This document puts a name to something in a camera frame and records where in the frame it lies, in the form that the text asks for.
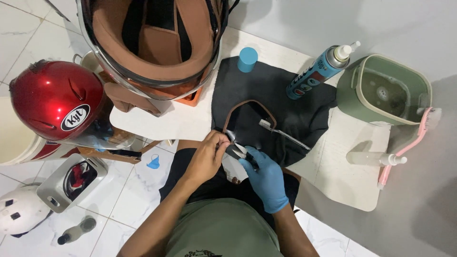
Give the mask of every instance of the dark microfiber towel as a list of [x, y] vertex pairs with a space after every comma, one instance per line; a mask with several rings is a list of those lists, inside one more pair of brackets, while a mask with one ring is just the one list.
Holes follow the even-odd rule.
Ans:
[[[222, 129], [235, 105], [254, 99], [272, 113], [277, 121], [276, 129], [312, 148], [329, 128], [329, 110], [336, 107], [336, 88], [321, 84], [302, 98], [292, 100], [286, 95], [286, 86], [297, 74], [262, 62], [257, 62], [251, 72], [243, 73], [238, 69], [237, 61], [238, 56], [235, 56], [220, 64], [211, 104], [212, 128]], [[261, 150], [281, 167], [296, 163], [308, 153], [278, 133], [258, 140], [263, 145]]]

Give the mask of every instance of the small scissors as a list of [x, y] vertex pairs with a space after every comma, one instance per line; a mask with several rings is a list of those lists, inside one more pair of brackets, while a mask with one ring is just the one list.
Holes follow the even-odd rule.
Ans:
[[258, 170], [259, 169], [259, 165], [257, 164], [257, 162], [255, 161], [254, 157], [248, 153], [248, 150], [241, 146], [240, 144], [237, 144], [235, 143], [235, 146], [238, 147], [238, 149], [241, 151], [237, 151], [237, 150], [232, 150], [234, 153], [236, 153], [236, 155], [238, 155], [240, 158], [242, 159], [245, 159], [246, 161], [248, 161], [252, 167], [254, 168], [254, 170]]

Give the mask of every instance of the kyt logo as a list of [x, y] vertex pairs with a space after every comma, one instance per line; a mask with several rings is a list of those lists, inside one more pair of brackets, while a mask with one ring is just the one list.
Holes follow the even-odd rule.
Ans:
[[90, 106], [87, 104], [80, 105], [73, 109], [65, 116], [60, 124], [63, 131], [70, 131], [77, 128], [89, 115]]

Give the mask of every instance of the blue latex glove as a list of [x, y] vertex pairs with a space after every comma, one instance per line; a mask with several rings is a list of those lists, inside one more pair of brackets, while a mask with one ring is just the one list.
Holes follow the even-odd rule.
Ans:
[[284, 189], [284, 177], [281, 167], [265, 153], [250, 146], [246, 146], [246, 149], [254, 157], [259, 169], [255, 171], [245, 159], [239, 159], [238, 161], [248, 173], [249, 182], [254, 192], [262, 199], [266, 212], [275, 213], [280, 211], [289, 203], [289, 198], [287, 198]]

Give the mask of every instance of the person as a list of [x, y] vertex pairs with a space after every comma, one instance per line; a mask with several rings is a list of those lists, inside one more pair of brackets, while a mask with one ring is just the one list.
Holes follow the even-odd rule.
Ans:
[[230, 141], [212, 130], [180, 140], [161, 202], [117, 257], [318, 257], [293, 212], [299, 181], [252, 147], [259, 169], [229, 182], [221, 167]]

